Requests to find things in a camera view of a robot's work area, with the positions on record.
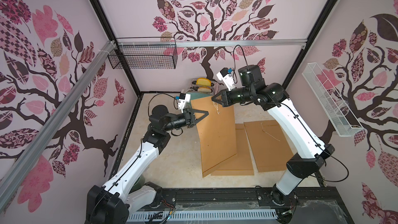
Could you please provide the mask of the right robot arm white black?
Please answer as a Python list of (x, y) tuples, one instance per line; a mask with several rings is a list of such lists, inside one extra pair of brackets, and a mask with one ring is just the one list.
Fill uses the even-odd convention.
[(223, 107), (251, 103), (261, 106), (277, 121), (296, 148), (296, 154), (287, 162), (287, 169), (270, 193), (272, 202), (283, 206), (302, 180), (313, 176), (326, 164), (335, 148), (315, 135), (282, 85), (265, 83), (258, 65), (246, 65), (238, 70), (224, 67), (217, 73), (217, 79), (227, 88), (211, 98), (214, 103)]

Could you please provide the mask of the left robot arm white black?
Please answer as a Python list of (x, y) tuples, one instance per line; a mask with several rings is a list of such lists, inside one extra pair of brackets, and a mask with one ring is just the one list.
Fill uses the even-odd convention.
[(94, 185), (87, 195), (87, 224), (125, 224), (128, 218), (144, 206), (158, 206), (162, 188), (146, 183), (132, 188), (144, 171), (167, 146), (171, 132), (191, 128), (209, 115), (207, 111), (186, 108), (172, 114), (164, 105), (152, 109), (150, 124), (140, 146), (131, 159), (103, 186)]

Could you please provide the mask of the brown file bag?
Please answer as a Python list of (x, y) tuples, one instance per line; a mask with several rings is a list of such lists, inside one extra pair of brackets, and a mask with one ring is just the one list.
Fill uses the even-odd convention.
[(278, 122), (252, 121), (244, 126), (258, 172), (286, 170), (293, 153)]
[(224, 161), (211, 176), (254, 176), (247, 134), (243, 124), (236, 124), (237, 154)]
[(227, 159), (237, 154), (234, 107), (222, 107), (211, 97), (191, 102), (193, 109), (208, 111), (209, 115), (197, 124), (200, 138), (202, 176), (217, 170)]

